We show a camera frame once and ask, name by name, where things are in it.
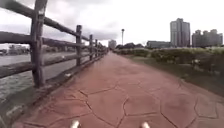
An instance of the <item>red brick path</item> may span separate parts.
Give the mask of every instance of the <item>red brick path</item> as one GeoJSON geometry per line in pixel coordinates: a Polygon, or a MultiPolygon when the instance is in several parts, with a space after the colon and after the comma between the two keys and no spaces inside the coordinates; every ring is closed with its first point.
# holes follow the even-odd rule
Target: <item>red brick path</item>
{"type": "Polygon", "coordinates": [[[223,128],[224,100],[113,53],[50,94],[13,128],[223,128]]]}

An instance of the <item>lamp post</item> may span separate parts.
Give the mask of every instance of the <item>lamp post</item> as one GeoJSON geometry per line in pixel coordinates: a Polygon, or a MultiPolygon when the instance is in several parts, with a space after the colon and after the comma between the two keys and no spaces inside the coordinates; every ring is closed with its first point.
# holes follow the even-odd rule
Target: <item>lamp post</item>
{"type": "Polygon", "coordinates": [[[124,45],[124,29],[121,29],[122,32],[122,45],[124,45]]]}

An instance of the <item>sky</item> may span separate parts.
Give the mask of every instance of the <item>sky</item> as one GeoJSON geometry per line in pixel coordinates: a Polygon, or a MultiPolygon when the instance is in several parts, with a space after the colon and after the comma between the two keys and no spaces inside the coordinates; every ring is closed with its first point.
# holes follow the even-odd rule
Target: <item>sky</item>
{"type": "MultiPolygon", "coordinates": [[[[35,0],[17,0],[34,7],[35,0]]],[[[217,29],[224,32],[222,0],[48,0],[46,16],[102,40],[115,39],[145,44],[147,40],[170,41],[170,22],[183,18],[195,30],[217,29]]],[[[0,8],[0,31],[29,34],[31,20],[0,8]]],[[[44,26],[43,36],[74,42],[71,35],[44,26]]]]}

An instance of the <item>river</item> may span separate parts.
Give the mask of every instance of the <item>river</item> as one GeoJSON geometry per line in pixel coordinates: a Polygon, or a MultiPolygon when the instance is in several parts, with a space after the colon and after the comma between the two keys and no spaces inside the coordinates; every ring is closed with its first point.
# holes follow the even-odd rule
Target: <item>river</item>
{"type": "MultiPolygon", "coordinates": [[[[72,55],[75,53],[54,53],[54,54],[45,54],[44,59],[72,55]]],[[[8,65],[19,62],[30,61],[30,55],[17,55],[17,56],[0,56],[0,66],[8,65]]],[[[76,60],[66,61],[59,64],[54,64],[52,66],[44,67],[44,77],[45,79],[52,78],[57,76],[62,71],[69,69],[76,65],[76,60]]],[[[24,72],[17,75],[5,77],[0,79],[0,99],[3,99],[7,95],[14,93],[16,91],[21,91],[27,87],[33,86],[32,73],[24,72]]]]}

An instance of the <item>shrub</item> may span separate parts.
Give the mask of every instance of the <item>shrub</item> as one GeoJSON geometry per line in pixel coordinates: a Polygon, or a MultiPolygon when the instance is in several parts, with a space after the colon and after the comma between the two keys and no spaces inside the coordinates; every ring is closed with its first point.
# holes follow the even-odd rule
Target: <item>shrub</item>
{"type": "Polygon", "coordinates": [[[189,64],[207,72],[224,74],[224,48],[173,48],[151,51],[151,57],[159,62],[189,64]]]}
{"type": "Polygon", "coordinates": [[[144,48],[121,49],[121,50],[115,50],[115,53],[121,54],[121,55],[134,55],[134,56],[146,57],[149,54],[149,50],[144,48]]]}

